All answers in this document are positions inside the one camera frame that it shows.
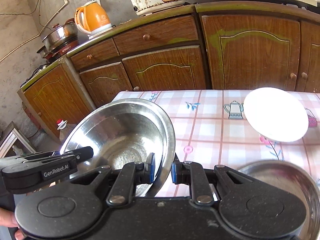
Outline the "person's left hand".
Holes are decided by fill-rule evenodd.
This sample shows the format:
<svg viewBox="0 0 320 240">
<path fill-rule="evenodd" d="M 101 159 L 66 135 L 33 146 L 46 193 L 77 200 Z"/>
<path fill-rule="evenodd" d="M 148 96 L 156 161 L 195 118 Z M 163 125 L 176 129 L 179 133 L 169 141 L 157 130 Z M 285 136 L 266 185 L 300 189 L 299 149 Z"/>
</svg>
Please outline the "person's left hand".
<svg viewBox="0 0 320 240">
<path fill-rule="evenodd" d="M 0 209 L 0 225 L 5 226 L 7 228 L 17 228 L 18 224 L 15 218 L 15 214 L 12 211 L 8 211 L 5 209 Z M 15 239 L 16 240 L 24 240 L 25 236 L 23 232 L 18 229 L 15 232 Z"/>
</svg>

